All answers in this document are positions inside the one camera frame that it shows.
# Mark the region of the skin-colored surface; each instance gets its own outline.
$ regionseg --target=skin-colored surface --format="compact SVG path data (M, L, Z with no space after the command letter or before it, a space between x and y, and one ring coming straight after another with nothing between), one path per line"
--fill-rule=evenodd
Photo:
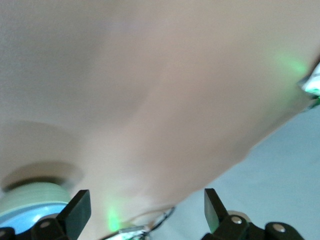
M0 176L146 223L309 104L320 2L1 1Z

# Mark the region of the round base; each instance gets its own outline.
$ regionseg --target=round base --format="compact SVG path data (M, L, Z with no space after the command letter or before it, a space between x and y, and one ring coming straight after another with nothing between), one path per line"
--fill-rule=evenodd
M70 199L69 193L54 183L19 186L0 198L0 228L14 228L16 234L25 232L39 219L60 213Z

